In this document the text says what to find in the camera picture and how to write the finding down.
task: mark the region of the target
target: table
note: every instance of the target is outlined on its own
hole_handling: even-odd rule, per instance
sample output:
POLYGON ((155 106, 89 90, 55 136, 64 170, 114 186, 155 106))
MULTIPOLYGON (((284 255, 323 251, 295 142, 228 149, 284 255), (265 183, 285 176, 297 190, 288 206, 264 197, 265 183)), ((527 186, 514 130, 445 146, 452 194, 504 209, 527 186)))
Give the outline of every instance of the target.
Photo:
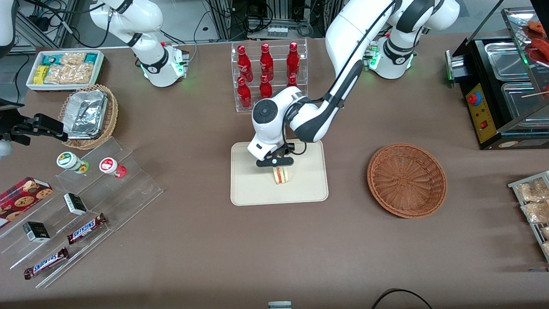
MULTIPOLYGON (((165 192, 47 289, 0 257, 0 307, 365 308, 397 287, 435 308, 547 308, 549 274, 526 272, 546 264, 506 186, 547 170, 547 151, 478 150, 444 66, 464 37, 422 37, 398 80, 362 74, 322 140, 326 201, 253 207, 229 198, 231 146, 254 134, 250 114, 234 110, 230 44, 200 45, 189 77, 165 89, 143 78, 130 49, 104 49, 102 83, 120 105, 114 135, 165 192), (425 148, 445 169, 447 199, 431 217, 396 218, 367 188, 369 158, 394 142, 425 148)), ((335 75, 323 40, 309 51, 316 98, 335 75)), ((23 114, 56 116, 66 96, 29 91, 23 114)), ((64 150, 48 137, 15 145, 0 161, 0 190, 50 179, 64 150)), ((423 308, 404 295, 384 304, 423 308)))

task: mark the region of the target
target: red cookie box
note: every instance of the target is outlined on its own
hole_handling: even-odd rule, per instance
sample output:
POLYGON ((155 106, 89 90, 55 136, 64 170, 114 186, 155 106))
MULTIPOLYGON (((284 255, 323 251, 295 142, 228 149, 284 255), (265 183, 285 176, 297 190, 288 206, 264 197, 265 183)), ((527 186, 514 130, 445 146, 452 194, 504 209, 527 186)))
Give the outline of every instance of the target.
POLYGON ((48 183, 27 177, 0 194, 0 228, 52 192, 52 187, 48 183))

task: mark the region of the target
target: brown woven basket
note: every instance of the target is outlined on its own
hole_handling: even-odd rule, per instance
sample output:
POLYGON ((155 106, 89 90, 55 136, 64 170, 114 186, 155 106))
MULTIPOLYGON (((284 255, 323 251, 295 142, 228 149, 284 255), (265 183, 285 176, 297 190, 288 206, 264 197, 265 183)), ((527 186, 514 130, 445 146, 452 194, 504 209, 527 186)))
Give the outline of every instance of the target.
POLYGON ((370 160, 366 177, 381 206, 402 218, 427 217, 446 198, 446 176, 439 162, 412 144, 382 147, 370 160))
MULTIPOLYGON (((113 93, 103 85, 93 85, 85 87, 82 89, 78 89, 76 92, 92 90, 101 90, 109 95, 109 102, 107 103, 107 111, 105 112, 105 119, 103 120, 101 135, 95 140, 68 140, 66 142, 63 142, 63 145, 80 150, 90 150, 106 142, 113 134, 114 127, 116 126, 116 117, 118 117, 118 103, 116 101, 116 98, 114 97, 113 93)), ((69 98, 70 96, 67 98, 67 100, 65 100, 65 104, 63 104, 63 107, 61 107, 61 112, 59 113, 59 117, 57 117, 59 121, 63 119, 63 115, 65 114, 65 108, 67 107, 69 98)))

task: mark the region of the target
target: red emergency stop button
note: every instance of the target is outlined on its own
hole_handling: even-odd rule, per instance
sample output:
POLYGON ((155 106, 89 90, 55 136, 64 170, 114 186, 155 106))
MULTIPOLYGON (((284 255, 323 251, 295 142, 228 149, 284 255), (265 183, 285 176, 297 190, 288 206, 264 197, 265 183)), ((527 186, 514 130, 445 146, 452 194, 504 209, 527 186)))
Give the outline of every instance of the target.
POLYGON ((482 95, 478 91, 475 91, 474 93, 471 93, 467 96, 467 103, 471 104, 472 106, 480 105, 481 101, 482 95))

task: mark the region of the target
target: coca-cola bottle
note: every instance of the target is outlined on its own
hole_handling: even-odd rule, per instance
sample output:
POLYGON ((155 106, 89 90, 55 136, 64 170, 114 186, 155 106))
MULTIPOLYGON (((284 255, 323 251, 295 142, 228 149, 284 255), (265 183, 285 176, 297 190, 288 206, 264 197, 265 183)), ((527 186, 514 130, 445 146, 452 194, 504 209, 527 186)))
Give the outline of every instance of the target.
POLYGON ((292 87, 292 86, 295 86, 297 87, 297 78, 295 77, 295 75, 291 75, 290 77, 288 77, 288 84, 286 85, 286 87, 292 87))
POLYGON ((292 75, 299 75, 299 54, 297 42, 290 43, 290 52, 288 53, 288 57, 286 58, 286 65, 288 67, 288 77, 292 75))
POLYGON ((246 54, 246 48, 243 45, 238 46, 238 70, 247 82, 254 80, 254 74, 251 72, 250 57, 246 54))
POLYGON ((261 85, 259 85, 259 92, 261 92, 261 98, 270 98, 273 95, 273 87, 269 82, 269 77, 266 74, 261 76, 261 85))
POLYGON ((261 73, 267 75, 269 80, 275 78, 275 66, 273 64, 273 56, 269 51, 269 44, 264 43, 261 45, 261 59, 259 59, 261 64, 261 73))
POLYGON ((244 79, 244 77, 239 76, 237 81, 238 81, 238 88, 237 88, 238 100, 240 101, 242 108, 250 109, 251 108, 250 88, 246 85, 246 80, 244 79))

